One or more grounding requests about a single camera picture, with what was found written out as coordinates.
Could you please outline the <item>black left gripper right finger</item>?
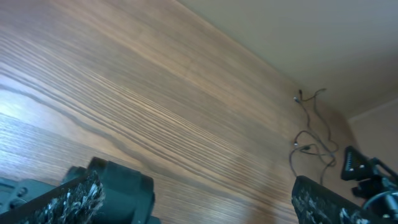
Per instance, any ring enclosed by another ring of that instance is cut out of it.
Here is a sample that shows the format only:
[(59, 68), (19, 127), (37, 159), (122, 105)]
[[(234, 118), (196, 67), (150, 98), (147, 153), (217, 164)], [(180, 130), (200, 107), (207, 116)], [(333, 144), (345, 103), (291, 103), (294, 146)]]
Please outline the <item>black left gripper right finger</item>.
[(306, 176), (296, 178), (292, 205), (300, 224), (394, 224)]

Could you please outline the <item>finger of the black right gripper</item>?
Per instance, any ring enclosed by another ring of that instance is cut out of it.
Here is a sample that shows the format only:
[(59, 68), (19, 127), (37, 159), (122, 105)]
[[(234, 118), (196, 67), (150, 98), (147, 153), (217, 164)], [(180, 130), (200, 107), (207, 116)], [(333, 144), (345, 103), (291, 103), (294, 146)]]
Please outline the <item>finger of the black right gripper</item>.
[(345, 149), (345, 161), (341, 171), (341, 179), (345, 181), (360, 181), (369, 179), (373, 175), (374, 171), (369, 159), (353, 146), (348, 146)]

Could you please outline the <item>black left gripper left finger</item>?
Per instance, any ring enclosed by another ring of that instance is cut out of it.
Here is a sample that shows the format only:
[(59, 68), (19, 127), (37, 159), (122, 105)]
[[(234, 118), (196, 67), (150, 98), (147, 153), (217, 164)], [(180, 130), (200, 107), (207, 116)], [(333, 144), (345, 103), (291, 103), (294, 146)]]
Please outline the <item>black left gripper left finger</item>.
[(1, 224), (91, 223), (103, 203), (103, 184), (90, 171), (1, 214)]

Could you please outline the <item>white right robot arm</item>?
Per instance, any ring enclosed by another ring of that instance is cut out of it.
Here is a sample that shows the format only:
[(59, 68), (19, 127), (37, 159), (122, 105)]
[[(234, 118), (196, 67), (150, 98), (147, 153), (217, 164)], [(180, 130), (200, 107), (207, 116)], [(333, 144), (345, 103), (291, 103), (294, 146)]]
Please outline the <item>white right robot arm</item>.
[(362, 209), (397, 222), (397, 173), (380, 159), (368, 158), (352, 146), (345, 149), (341, 179), (355, 180), (355, 197), (365, 199)]

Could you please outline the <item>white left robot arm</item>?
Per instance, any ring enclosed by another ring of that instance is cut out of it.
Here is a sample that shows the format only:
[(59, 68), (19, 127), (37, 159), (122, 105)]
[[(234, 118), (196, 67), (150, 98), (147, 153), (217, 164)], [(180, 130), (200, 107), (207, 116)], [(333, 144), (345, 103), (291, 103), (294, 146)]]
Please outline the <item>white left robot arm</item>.
[[(1, 179), (1, 223), (160, 223), (154, 205), (151, 177), (98, 157), (71, 167), (59, 186)], [(397, 223), (397, 192), (359, 207), (302, 175), (292, 205), (300, 223)]]

